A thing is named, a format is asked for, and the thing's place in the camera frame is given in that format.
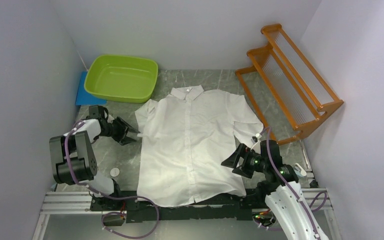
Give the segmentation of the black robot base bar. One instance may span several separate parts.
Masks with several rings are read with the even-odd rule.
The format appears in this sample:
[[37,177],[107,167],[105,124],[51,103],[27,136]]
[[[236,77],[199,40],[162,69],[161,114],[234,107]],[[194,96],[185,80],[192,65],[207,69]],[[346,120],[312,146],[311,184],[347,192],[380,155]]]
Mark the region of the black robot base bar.
[[[248,196],[222,193],[207,200],[180,207],[159,207],[159,220],[212,220],[235,219],[250,221],[252,216],[266,211],[267,204],[259,199],[253,189],[246,190]],[[90,208],[92,212],[123,212],[127,223],[154,221],[157,212],[153,205],[145,200],[132,199],[112,200],[106,197],[92,196]]]

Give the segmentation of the white button-up shirt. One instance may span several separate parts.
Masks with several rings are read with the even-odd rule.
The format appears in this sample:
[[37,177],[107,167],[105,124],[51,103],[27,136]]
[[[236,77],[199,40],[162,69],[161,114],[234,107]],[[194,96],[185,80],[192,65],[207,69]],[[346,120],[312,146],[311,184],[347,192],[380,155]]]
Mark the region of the white button-up shirt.
[[243,95],[200,85],[173,88],[135,111],[141,138],[137,194],[161,207],[219,194],[246,195],[241,176],[222,166],[236,144],[264,129]]

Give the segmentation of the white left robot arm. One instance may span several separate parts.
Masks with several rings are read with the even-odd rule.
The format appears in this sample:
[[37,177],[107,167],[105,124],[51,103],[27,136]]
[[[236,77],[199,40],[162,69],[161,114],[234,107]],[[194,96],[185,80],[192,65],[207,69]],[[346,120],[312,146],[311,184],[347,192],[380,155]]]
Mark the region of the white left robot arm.
[[103,197],[103,203],[110,210],[119,209],[124,197],[117,182],[99,171],[93,143],[105,137],[124,146],[136,141],[129,133],[138,134],[139,130],[122,118],[110,115],[102,105],[90,106],[86,118],[75,123],[69,132],[49,140],[55,182],[83,186],[96,197]]

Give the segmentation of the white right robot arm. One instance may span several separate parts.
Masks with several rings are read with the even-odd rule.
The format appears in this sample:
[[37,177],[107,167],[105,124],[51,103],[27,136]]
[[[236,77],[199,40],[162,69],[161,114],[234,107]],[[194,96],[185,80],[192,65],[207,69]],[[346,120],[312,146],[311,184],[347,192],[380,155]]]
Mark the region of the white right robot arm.
[[278,223],[289,240],[327,240],[329,237],[314,217],[294,168],[283,163],[278,143],[267,139],[257,146],[259,151],[241,143],[221,163],[231,168],[232,173],[248,179],[254,173],[264,174],[265,180],[245,197],[268,209],[255,215],[253,221],[266,230]]

